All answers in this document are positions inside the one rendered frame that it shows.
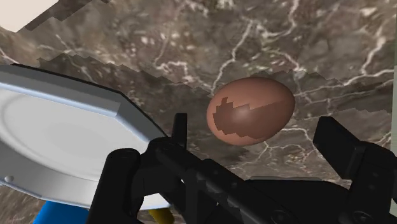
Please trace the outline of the brown egg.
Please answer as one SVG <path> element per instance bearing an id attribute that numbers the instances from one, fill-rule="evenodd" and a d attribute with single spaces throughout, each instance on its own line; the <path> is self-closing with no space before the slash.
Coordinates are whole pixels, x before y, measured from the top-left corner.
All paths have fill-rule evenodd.
<path id="1" fill-rule="evenodd" d="M 295 110 L 291 90 L 270 78 L 249 77 L 220 88 L 207 107 L 207 125 L 220 140 L 249 146 L 276 135 Z"/>

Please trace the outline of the white octagonal plate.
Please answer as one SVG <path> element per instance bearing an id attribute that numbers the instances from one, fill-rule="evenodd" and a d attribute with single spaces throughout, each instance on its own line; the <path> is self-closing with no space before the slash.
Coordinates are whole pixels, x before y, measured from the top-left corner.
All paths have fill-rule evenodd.
<path id="1" fill-rule="evenodd" d="M 20 64 L 0 65 L 0 185 L 88 208 L 109 153 L 143 153 L 163 135 L 120 92 Z"/>

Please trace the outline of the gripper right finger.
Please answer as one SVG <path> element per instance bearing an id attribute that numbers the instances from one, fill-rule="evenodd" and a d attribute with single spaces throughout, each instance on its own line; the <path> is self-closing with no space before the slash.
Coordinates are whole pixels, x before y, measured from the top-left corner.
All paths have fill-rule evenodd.
<path id="1" fill-rule="evenodd" d="M 390 213 L 397 202 L 397 156 L 361 141 L 330 116 L 319 118 L 313 144 L 351 186 L 338 215 L 340 224 L 397 224 Z"/>

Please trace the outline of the yellow object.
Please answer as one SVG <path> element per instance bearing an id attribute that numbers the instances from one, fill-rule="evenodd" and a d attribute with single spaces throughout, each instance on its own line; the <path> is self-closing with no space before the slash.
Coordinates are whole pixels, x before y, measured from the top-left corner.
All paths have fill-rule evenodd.
<path id="1" fill-rule="evenodd" d="M 148 213 L 158 224 L 174 224 L 175 219 L 169 208 L 150 209 Z"/>

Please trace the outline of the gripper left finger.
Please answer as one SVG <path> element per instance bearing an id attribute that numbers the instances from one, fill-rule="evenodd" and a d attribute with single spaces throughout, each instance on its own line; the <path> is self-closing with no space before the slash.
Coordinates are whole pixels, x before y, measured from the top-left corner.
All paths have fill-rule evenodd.
<path id="1" fill-rule="evenodd" d="M 187 115 L 176 113 L 169 137 L 106 158 L 86 224 L 143 224 L 145 196 L 159 193 L 186 224 L 298 224 L 281 203 L 211 159 L 187 150 Z"/>

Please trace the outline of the blue object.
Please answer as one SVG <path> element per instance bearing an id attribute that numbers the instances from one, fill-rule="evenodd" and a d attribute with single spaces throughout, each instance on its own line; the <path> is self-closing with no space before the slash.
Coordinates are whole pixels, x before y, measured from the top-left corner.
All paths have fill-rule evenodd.
<path id="1" fill-rule="evenodd" d="M 32 224 L 85 224 L 87 216 L 83 207 L 46 201 Z"/>

